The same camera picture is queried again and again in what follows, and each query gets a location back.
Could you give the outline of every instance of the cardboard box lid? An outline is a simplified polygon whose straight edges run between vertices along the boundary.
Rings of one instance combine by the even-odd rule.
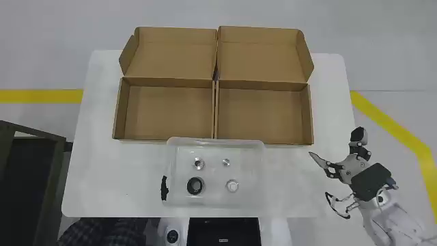
[[[298,29],[219,27],[217,57],[221,80],[306,83],[314,69]]]
[[[212,79],[217,30],[137,27],[119,57],[126,77]]]

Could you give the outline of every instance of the dark metal cart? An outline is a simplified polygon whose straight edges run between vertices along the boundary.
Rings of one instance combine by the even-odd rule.
[[[65,137],[0,120],[2,245],[55,244],[62,216],[57,194],[64,193],[58,181],[71,147]]]

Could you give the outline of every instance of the metal ring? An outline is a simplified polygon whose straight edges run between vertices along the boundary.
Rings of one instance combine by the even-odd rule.
[[[230,166],[231,165],[231,161],[229,159],[223,159],[221,161],[221,163],[223,164],[223,166]]]
[[[205,162],[201,158],[194,158],[193,166],[197,170],[202,170],[205,167]]]

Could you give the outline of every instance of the open cardboard box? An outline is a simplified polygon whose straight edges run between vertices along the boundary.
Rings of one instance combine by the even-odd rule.
[[[314,66],[297,29],[220,27],[214,137],[313,144]]]
[[[119,57],[114,139],[211,138],[215,29],[139,27]]]

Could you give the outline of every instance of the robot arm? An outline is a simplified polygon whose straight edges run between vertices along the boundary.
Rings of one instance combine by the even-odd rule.
[[[403,209],[389,190],[398,190],[391,172],[379,163],[370,165],[371,152],[367,145],[367,132],[358,127],[351,133],[349,155],[338,163],[331,163],[320,158],[316,153],[309,155],[325,171],[326,176],[340,180],[348,185],[352,193],[339,199],[328,192],[325,197],[334,212],[349,219],[351,210],[358,208],[363,216],[363,225],[367,234],[377,246],[419,245],[423,242],[421,224]],[[339,212],[336,204],[354,201]]]

